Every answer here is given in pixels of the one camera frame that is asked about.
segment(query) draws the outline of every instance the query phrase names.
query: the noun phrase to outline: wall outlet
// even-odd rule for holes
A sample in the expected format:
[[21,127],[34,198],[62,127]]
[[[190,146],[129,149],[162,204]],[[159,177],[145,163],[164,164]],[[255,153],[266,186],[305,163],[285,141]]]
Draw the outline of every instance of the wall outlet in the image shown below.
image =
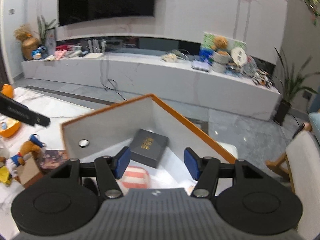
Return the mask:
[[302,97],[307,99],[307,100],[310,100],[311,96],[312,96],[312,94],[309,91],[306,91],[306,90],[303,92],[303,95],[302,95]]

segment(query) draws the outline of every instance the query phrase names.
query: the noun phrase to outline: round hole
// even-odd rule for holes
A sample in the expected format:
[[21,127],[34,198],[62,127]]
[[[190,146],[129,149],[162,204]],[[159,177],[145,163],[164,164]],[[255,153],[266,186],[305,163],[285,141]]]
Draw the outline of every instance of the round hole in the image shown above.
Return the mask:
[[81,148],[84,148],[84,147],[87,147],[89,145],[89,143],[90,142],[88,140],[82,139],[82,140],[79,141],[79,146]]

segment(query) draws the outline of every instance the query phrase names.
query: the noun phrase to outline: wall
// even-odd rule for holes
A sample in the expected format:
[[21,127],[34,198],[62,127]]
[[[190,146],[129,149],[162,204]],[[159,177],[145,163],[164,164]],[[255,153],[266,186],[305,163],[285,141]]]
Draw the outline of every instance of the wall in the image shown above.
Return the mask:
[[[58,19],[57,0],[28,0],[27,20]],[[57,28],[58,40],[99,35],[150,36],[201,42],[203,31],[248,43],[248,52],[275,63],[282,41],[287,0],[156,0],[155,17],[113,18]]]
[[[318,21],[317,26],[312,24],[311,13],[303,0],[288,0],[287,20],[281,47],[285,52],[289,66],[294,63],[295,69],[297,69],[311,55],[313,59],[303,73],[320,71],[320,22]],[[281,64],[278,62],[275,70],[276,76],[281,77],[281,68]],[[320,76],[310,77],[305,85],[317,90],[320,85]],[[302,97],[302,93],[303,91],[293,100],[292,108],[305,113],[307,101]]]
[[14,77],[22,73],[21,61],[23,61],[20,42],[13,36],[14,30],[25,23],[25,0],[1,0],[0,31],[1,46],[4,65],[10,83]]

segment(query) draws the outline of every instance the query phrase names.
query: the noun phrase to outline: black box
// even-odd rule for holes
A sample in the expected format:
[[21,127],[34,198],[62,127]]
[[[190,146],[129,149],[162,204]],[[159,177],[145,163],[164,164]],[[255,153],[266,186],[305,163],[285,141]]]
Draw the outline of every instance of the black box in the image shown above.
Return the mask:
[[131,159],[156,168],[168,144],[168,138],[160,134],[139,129],[130,143]]

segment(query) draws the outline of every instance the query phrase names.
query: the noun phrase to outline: black circular motor cover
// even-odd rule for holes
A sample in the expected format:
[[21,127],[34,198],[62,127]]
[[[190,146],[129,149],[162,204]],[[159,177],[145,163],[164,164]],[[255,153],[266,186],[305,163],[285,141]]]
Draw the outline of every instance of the black circular motor cover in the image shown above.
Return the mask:
[[255,235],[295,228],[302,215],[299,198],[273,179],[235,184],[217,196],[215,208],[228,224]]
[[11,213],[19,230],[37,236],[56,236],[88,223],[98,212],[97,196],[69,179],[48,179],[22,191]]

